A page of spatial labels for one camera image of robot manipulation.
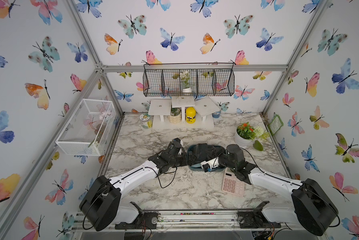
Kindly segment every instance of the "white marble surface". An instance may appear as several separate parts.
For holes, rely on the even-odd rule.
[[[165,149],[168,143],[178,137],[184,142],[184,148],[193,144],[208,143],[226,147],[234,144],[236,126],[250,122],[252,126],[265,127],[258,114],[221,114],[213,129],[143,129],[139,115],[125,115],[119,137],[111,156],[106,177],[120,175],[142,164],[154,153]],[[264,151],[247,150],[253,155],[257,164],[276,174],[286,176],[281,160],[271,139],[263,143]],[[254,163],[244,152],[246,161]],[[245,184],[245,195],[237,197],[221,190],[224,172],[195,172],[188,166],[179,167],[171,185],[162,189],[158,179],[148,180],[132,190],[122,201],[136,202],[145,210],[168,209],[241,209],[254,208],[259,203],[269,200],[272,203],[287,203],[282,196],[262,187]],[[166,186],[174,174],[162,174],[160,180]]]

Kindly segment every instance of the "wire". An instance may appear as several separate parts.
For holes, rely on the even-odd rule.
[[[258,164],[255,162],[253,156],[252,156],[250,153],[249,153],[249,155],[252,157],[252,159],[253,159],[255,165],[258,166]],[[311,191],[311,190],[305,188],[303,185],[298,185],[298,184],[295,184],[295,183],[293,183],[293,182],[284,180],[284,179],[282,179],[282,178],[278,178],[278,177],[276,177],[276,176],[270,175],[270,174],[268,174],[268,173],[265,173],[260,167],[258,167],[258,168],[259,168],[259,170],[260,170],[261,172],[263,172],[263,174],[265,174],[265,175],[269,175],[269,176],[271,176],[271,177],[273,177],[273,178],[276,178],[276,179],[278,179],[278,180],[282,180],[282,181],[284,181],[284,182],[288,182],[288,183],[290,183],[290,184],[297,185],[297,186],[299,186],[299,187],[301,187],[301,188],[304,188],[305,190],[311,192],[312,194],[316,195],[316,196],[317,196],[318,198],[320,198],[327,206],[330,207],[330,209],[335,213],[335,215],[336,215],[337,218],[338,218],[338,224],[337,224],[337,225],[334,225],[334,226],[329,226],[329,227],[338,227],[338,226],[340,225],[340,218],[339,218],[337,212],[335,211],[335,209],[334,209],[333,207],[330,206],[330,204],[328,204],[324,199],[322,199],[321,196],[319,196],[319,195],[316,194],[315,192],[313,192],[313,191]]]

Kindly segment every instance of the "pink calculator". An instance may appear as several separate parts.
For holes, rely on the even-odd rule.
[[[227,167],[222,181],[222,191],[238,197],[244,196],[245,183],[238,180],[234,173]]]

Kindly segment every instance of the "black wire basket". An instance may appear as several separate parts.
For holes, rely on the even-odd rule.
[[[183,68],[182,66],[179,68],[178,63],[175,64],[176,68],[170,68],[170,65],[174,64],[144,65],[144,95],[146,97],[233,95],[235,85],[233,64],[231,67],[223,64],[212,65],[214,68],[202,68],[203,64],[186,63]]]

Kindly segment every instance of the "white flower pot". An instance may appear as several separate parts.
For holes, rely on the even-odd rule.
[[[234,140],[235,140],[235,144],[242,148],[245,148],[245,147],[253,144],[253,140],[244,139],[241,136],[239,136],[237,133],[237,130],[235,130]]]
[[[184,88],[184,89],[182,89],[182,92],[183,93],[191,93],[192,90],[191,90],[191,88]]]

